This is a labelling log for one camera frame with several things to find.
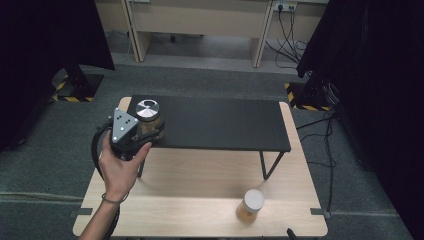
desk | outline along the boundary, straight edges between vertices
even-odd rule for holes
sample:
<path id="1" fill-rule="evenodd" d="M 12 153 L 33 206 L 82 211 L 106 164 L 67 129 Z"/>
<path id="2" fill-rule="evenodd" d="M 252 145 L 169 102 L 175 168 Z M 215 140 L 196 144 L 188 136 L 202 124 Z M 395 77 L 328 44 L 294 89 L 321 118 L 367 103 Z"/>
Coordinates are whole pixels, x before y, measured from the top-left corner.
<path id="1" fill-rule="evenodd" d="M 129 102 L 123 98 L 119 108 L 126 110 Z M 297 236 L 324 236 L 324 217 L 311 214 L 320 204 L 290 109 L 286 103 L 280 108 L 292 150 L 269 180 L 262 178 L 257 152 L 152 148 L 143 177 L 121 205 L 113 236 L 281 237 L 287 228 Z M 273 161 L 278 153 L 265 154 Z M 265 205 L 256 221 L 246 224 L 235 211 L 252 188 L 264 194 Z M 94 214 L 103 192 L 94 171 L 81 207 L 93 208 Z M 80 235 L 90 219 L 78 216 L 74 234 Z"/>
<path id="2" fill-rule="evenodd" d="M 144 61 L 153 32 L 250 38 L 253 67 L 265 43 L 272 0 L 121 0 L 137 62 Z"/>

human arm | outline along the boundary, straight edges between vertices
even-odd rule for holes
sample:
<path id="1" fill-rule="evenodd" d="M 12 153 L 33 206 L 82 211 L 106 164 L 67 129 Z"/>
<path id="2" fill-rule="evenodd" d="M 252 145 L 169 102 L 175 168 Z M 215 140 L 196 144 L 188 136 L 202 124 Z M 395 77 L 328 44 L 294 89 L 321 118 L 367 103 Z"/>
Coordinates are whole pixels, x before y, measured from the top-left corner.
<path id="1" fill-rule="evenodd" d="M 108 132 L 103 139 L 102 154 L 99 159 L 106 189 L 104 198 L 113 202 L 120 202 L 134 186 L 138 168 L 146 158 L 152 144 L 146 143 L 131 161 L 122 161 L 115 157 L 112 151 L 109 134 Z M 118 208 L 119 203 L 103 200 L 79 239 L 102 239 L 107 233 Z"/>

carpeted floor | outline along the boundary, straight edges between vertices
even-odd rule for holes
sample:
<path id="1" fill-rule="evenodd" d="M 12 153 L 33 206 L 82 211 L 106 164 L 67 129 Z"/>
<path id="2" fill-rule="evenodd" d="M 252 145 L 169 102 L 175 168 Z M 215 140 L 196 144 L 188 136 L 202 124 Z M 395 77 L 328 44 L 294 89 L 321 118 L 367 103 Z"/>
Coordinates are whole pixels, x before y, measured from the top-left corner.
<path id="1" fill-rule="evenodd" d="M 14 151 L 0 154 L 0 239 L 75 239 L 72 233 L 94 166 L 91 138 L 119 100 L 133 94 L 287 101 L 284 83 L 294 75 L 169 67 L 117 65 L 96 71 L 105 78 L 92 102 L 53 102 Z M 58 74 L 57 84 L 64 75 Z M 296 126 L 320 120 L 325 112 L 292 110 Z M 326 122 L 299 129 L 299 136 L 324 134 Z M 334 170 L 329 232 L 322 239 L 411 239 L 374 173 L 356 160 L 342 124 L 333 121 L 329 144 Z M 330 169 L 322 136 L 302 141 L 322 208 L 330 191 Z M 16 192 L 21 195 L 5 195 Z"/>

black metal leg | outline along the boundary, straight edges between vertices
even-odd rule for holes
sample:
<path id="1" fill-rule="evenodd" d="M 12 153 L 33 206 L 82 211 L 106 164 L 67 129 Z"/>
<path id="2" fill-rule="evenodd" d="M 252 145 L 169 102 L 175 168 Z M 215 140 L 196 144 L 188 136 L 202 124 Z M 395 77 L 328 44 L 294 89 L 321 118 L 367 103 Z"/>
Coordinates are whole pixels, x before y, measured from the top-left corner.
<path id="1" fill-rule="evenodd" d="M 146 159 L 141 163 L 140 168 L 138 169 L 137 177 L 141 178 L 141 175 L 143 175 L 143 169 L 144 169 L 144 163 L 146 162 Z"/>
<path id="2" fill-rule="evenodd" d="M 277 167 L 278 163 L 280 162 L 281 158 L 283 157 L 284 153 L 280 152 L 280 154 L 278 154 L 277 159 L 275 159 L 275 162 L 274 162 L 274 164 L 272 164 L 272 167 L 271 167 L 271 169 L 269 170 L 268 173 L 266 173 L 264 153 L 262 151 L 259 151 L 259 154 L 261 156 L 262 175 L 264 176 L 265 180 L 268 180 L 268 178 L 271 176 L 272 172 L 274 172 L 275 167 Z"/>

white lid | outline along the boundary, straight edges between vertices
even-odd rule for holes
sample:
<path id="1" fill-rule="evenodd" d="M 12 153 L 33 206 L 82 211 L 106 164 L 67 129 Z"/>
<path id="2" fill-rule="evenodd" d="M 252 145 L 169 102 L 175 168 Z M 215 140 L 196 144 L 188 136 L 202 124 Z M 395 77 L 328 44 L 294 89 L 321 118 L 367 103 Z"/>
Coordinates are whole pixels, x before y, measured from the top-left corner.
<path id="1" fill-rule="evenodd" d="M 264 206 L 265 197 L 264 195 L 256 190 L 251 189 L 244 195 L 243 204 L 247 211 L 251 213 L 257 213 Z"/>

